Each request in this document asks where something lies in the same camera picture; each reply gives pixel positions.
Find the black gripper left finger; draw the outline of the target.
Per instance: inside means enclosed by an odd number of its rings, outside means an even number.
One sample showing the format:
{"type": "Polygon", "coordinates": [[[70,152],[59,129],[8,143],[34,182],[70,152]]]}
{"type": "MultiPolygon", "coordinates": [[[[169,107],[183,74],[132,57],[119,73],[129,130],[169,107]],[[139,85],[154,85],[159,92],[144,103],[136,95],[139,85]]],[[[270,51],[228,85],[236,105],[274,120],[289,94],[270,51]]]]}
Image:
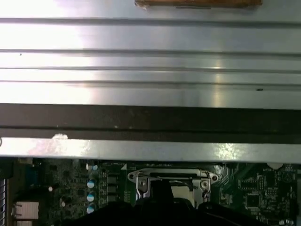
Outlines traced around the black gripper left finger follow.
{"type": "Polygon", "coordinates": [[[81,226],[155,226],[162,217],[162,181],[152,182],[152,195],[135,206],[127,202],[110,202],[105,207],[79,219],[81,226]]]}

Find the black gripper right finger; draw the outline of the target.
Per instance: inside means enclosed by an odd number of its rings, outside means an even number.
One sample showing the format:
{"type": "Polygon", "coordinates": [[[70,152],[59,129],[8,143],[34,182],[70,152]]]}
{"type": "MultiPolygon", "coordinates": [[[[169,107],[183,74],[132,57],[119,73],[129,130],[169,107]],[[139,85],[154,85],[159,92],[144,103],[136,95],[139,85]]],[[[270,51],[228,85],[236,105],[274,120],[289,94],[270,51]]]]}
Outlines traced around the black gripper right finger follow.
{"type": "Polygon", "coordinates": [[[174,201],[170,182],[161,181],[161,224],[163,226],[264,226],[265,224],[247,215],[205,202],[197,209],[185,201],[174,201]]]}

